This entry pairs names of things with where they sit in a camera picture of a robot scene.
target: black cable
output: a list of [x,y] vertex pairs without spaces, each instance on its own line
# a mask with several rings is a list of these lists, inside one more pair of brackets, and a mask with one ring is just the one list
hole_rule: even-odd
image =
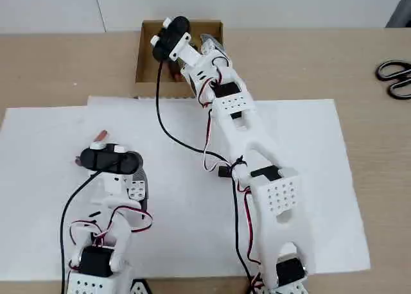
[[68,201],[66,202],[66,205],[64,206],[63,213],[62,213],[62,218],[60,220],[60,251],[61,251],[61,257],[62,257],[62,287],[61,287],[61,294],[64,294],[64,290],[66,287],[66,260],[64,257],[64,241],[63,241],[63,231],[64,231],[64,218],[66,217],[66,212],[67,209],[70,206],[71,201],[73,201],[74,197],[85,187],[87,186],[92,180],[94,180],[101,172],[105,171],[105,169],[108,169],[110,167],[115,166],[119,161],[112,162],[110,163],[107,167],[105,167],[103,170],[99,170],[92,174],[79,188],[76,189],[75,192],[70,196]]
[[[161,129],[162,129],[162,131],[163,131],[170,139],[172,139],[172,140],[175,141],[176,143],[182,145],[182,146],[185,147],[185,148],[188,148],[189,150],[192,150],[192,151],[195,151],[195,152],[197,152],[197,153],[203,154],[203,150],[200,150],[200,149],[198,149],[198,148],[195,148],[195,147],[193,147],[193,146],[190,146],[190,145],[188,145],[188,144],[186,144],[186,143],[178,140],[176,137],[172,136],[172,135],[167,131],[167,129],[164,127],[164,125],[163,125],[163,123],[162,123],[162,121],[161,121],[160,108],[159,108],[161,69],[162,69],[162,61],[160,62],[159,72],[157,73],[157,87],[156,87],[156,90],[155,90],[155,108],[156,108],[156,110],[157,110],[157,119],[159,120],[159,124],[160,124],[160,126],[161,126]],[[216,157],[216,158],[218,158],[218,159],[220,159],[220,160],[222,160],[222,161],[227,162],[224,157],[222,157],[221,155],[219,155],[219,154],[217,154],[217,153],[215,153],[215,152],[213,152],[213,151],[206,151],[205,153],[208,154],[208,155],[212,155],[212,156],[214,156],[214,157]]]
[[[159,124],[161,126],[162,131],[172,140],[174,140],[176,143],[182,145],[185,148],[188,148],[189,150],[195,151],[197,153],[203,153],[203,150],[199,150],[198,148],[194,148],[180,140],[178,140],[176,137],[172,136],[167,129],[164,127],[162,121],[161,121],[161,115],[160,115],[160,108],[159,108],[159,96],[160,96],[160,78],[161,78],[161,69],[162,69],[162,61],[160,62],[159,65],[159,71],[157,73],[157,86],[155,90],[155,107],[157,110],[157,119],[159,120]],[[218,159],[227,162],[227,160],[222,157],[221,155],[214,153],[213,151],[206,151],[205,152],[208,155],[212,155],[214,157],[217,157]],[[249,272],[249,269],[247,268],[247,265],[245,264],[243,257],[241,256],[240,253],[240,248],[239,248],[239,241],[238,241],[238,202],[237,202],[237,191],[236,191],[236,183],[234,179],[231,177],[232,180],[232,197],[234,200],[234,222],[235,222],[235,239],[236,239],[236,253],[238,256],[238,259],[240,260],[241,265],[244,267],[245,274],[247,275],[247,278],[249,282],[251,282],[251,275]]]

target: perforated bracket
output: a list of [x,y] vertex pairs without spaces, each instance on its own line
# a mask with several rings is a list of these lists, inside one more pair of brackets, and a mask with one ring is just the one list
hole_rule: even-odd
[[304,288],[301,282],[294,282],[282,286],[274,290],[268,290],[266,287],[261,289],[256,289],[257,294],[308,294],[307,290]]
[[67,294],[113,294],[116,292],[116,278],[103,278],[71,272]]
[[244,110],[254,109],[254,101],[248,93],[236,93],[216,98],[213,101],[213,110],[218,114],[233,114]]
[[265,187],[267,189],[266,208],[275,216],[297,205],[300,189],[299,176],[280,178]]
[[144,180],[134,180],[128,190],[128,196],[135,201],[142,201],[146,197],[146,183]]
[[134,279],[130,294],[152,294],[152,292],[144,279]]

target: small black connector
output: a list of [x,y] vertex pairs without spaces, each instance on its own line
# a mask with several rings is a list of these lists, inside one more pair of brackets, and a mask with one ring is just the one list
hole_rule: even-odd
[[218,176],[219,177],[231,177],[230,167],[227,167],[227,166],[218,167]]

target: white plastic part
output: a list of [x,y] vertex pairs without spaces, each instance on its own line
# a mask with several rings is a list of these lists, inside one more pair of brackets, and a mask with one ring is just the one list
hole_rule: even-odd
[[129,294],[132,284],[132,269],[126,264],[121,273],[110,277],[84,275],[71,271],[67,294]]
[[172,61],[176,61],[178,58],[181,58],[188,65],[194,66],[201,58],[201,54],[189,45],[190,40],[191,35],[189,33],[185,33],[171,51],[169,58]]
[[102,150],[104,149],[106,144],[101,141],[94,141],[93,143],[90,144],[90,149],[92,150]]
[[152,39],[150,40],[150,44],[154,47],[159,40],[160,40],[160,37],[154,35]]
[[301,282],[293,282],[271,291],[263,286],[261,289],[256,289],[255,291],[256,294],[308,294]]
[[254,108],[254,101],[252,100],[248,92],[241,92],[228,95],[226,97],[216,98],[213,103],[213,111],[215,111],[216,116],[227,114],[230,115],[236,112],[251,110]]
[[262,264],[261,276],[268,289],[276,289],[277,262],[285,244],[295,245],[297,257],[309,272],[315,270],[315,258],[306,211],[304,206],[297,205],[297,199],[301,199],[300,176],[267,181],[264,176],[254,177],[250,179],[250,187],[260,217],[256,240]]
[[103,278],[71,272],[67,294],[113,294],[116,292],[116,277]]
[[163,27],[164,29],[166,29],[166,28],[168,28],[168,26],[170,25],[170,23],[171,23],[171,19],[170,19],[170,18],[165,18],[165,20],[164,20],[163,23],[162,23],[162,27]]

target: white wall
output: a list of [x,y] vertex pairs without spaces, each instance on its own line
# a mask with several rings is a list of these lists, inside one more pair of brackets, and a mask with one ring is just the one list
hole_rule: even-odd
[[399,0],[98,0],[107,29],[135,30],[168,15],[226,27],[384,27]]
[[96,0],[0,0],[0,33],[104,32]]
[[[242,27],[384,27],[399,0],[0,0],[0,33],[139,30],[186,15]],[[103,19],[100,17],[98,3]]]

